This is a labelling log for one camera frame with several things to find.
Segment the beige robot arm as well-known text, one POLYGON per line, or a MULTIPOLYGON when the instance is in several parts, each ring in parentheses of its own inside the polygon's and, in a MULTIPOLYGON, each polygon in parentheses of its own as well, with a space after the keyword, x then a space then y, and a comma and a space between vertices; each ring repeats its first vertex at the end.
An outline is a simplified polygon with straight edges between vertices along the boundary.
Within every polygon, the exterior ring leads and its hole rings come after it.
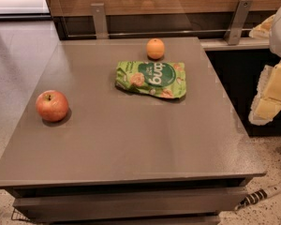
MULTIPOLYGON (((254 27, 251 38, 269 39, 270 52, 281 58, 281 7, 276 13, 254 27)), ((264 126, 281 111, 281 60, 273 67, 266 65, 259 75, 257 94, 254 96, 248 120, 264 126)))

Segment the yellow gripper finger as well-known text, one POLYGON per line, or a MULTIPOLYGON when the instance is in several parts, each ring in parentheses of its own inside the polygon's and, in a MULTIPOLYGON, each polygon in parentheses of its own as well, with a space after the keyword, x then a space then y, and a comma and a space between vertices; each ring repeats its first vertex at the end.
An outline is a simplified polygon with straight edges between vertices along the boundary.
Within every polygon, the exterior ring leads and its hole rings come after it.
POLYGON ((266 65, 261 71, 257 94, 251 104, 248 120, 251 124, 264 126, 274 120, 281 111, 281 63, 274 67, 266 65))
POLYGON ((251 38, 268 38, 270 34, 270 29, 274 20, 274 15, 268 17, 259 25, 255 26, 250 32, 249 36, 251 38))

